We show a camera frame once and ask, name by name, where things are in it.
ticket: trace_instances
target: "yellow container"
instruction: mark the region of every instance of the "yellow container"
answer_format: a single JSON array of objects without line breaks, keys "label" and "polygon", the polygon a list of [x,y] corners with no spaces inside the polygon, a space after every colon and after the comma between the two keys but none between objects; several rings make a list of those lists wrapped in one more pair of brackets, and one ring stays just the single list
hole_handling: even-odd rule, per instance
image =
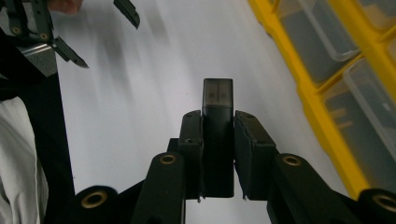
[{"label": "yellow container", "polygon": [[[339,83],[344,83],[345,71],[351,71],[351,65],[364,57],[364,61],[371,65],[373,74],[381,83],[389,100],[396,102],[396,88],[394,88],[396,86],[396,25],[393,25],[392,18],[383,22],[385,25],[382,27],[378,27],[381,23],[371,21],[369,18],[373,17],[373,9],[364,9],[363,6],[372,5],[372,0],[248,1],[258,21],[278,45],[297,82],[297,92],[303,102],[305,115],[323,149],[331,157],[350,196],[356,199],[362,190],[378,186],[391,189],[386,185],[378,184],[378,181],[373,181],[375,178],[368,174],[366,167],[362,169],[361,158],[356,156],[356,151],[351,150],[350,141],[346,139],[345,132],[340,129],[340,124],[334,120],[334,112],[330,111],[326,103],[326,99],[329,98],[326,97],[329,97],[329,92],[337,89],[336,86],[340,85]],[[313,80],[306,69],[301,52],[295,48],[289,35],[290,31],[282,22],[287,15],[299,13],[301,10],[305,10],[306,13],[307,9],[312,8],[317,2],[329,3],[361,51],[360,55],[349,58],[337,72],[319,84]]]},{"label": "yellow container", "polygon": [[323,104],[370,187],[396,192],[396,105],[366,59],[324,92]]}]

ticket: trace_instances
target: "clear plastic container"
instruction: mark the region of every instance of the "clear plastic container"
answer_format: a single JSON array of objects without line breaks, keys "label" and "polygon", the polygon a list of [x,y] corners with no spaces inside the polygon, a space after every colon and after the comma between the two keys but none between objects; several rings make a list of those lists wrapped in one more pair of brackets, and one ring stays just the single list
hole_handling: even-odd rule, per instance
[{"label": "clear plastic container", "polygon": [[358,53],[326,0],[281,0],[277,15],[315,83],[327,80]]},{"label": "clear plastic container", "polygon": [[396,106],[370,64],[350,66],[324,99],[370,186],[396,192]]},{"label": "clear plastic container", "polygon": [[389,44],[389,54],[392,57],[393,62],[396,64],[396,38],[394,38]]},{"label": "clear plastic container", "polygon": [[344,62],[359,53],[358,47],[334,14],[328,0],[298,1],[335,61]]},{"label": "clear plastic container", "polygon": [[396,25],[395,0],[359,0],[369,21],[378,29],[388,29]]}]

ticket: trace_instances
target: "white cloth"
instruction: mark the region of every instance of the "white cloth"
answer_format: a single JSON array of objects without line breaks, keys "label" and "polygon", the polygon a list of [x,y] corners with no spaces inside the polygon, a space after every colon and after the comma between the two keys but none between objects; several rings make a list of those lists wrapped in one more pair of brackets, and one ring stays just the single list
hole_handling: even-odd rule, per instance
[{"label": "white cloth", "polygon": [[23,101],[0,102],[0,223],[42,223],[48,193]]}]

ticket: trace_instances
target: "white table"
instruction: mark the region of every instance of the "white table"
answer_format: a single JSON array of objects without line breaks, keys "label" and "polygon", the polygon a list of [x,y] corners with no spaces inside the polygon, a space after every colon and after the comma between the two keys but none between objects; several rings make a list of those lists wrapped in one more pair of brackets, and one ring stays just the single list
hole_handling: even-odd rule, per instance
[{"label": "white table", "polygon": [[[86,0],[77,16],[54,14],[60,35],[90,66],[58,57],[76,191],[121,192],[145,178],[151,159],[178,137],[182,116],[201,109],[205,77],[233,79],[234,108],[255,115],[281,152],[306,158],[346,191],[314,136],[296,84],[247,0],[134,0],[136,30],[110,0]],[[188,201],[187,223],[270,223],[266,203]]]}]

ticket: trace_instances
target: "human hand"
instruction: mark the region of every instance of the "human hand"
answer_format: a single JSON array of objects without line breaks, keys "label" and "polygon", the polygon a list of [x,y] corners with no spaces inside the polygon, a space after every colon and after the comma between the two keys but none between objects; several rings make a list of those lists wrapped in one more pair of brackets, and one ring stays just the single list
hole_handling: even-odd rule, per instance
[{"label": "human hand", "polygon": [[81,8],[82,0],[49,0],[49,10],[60,11],[65,14],[76,14]]}]

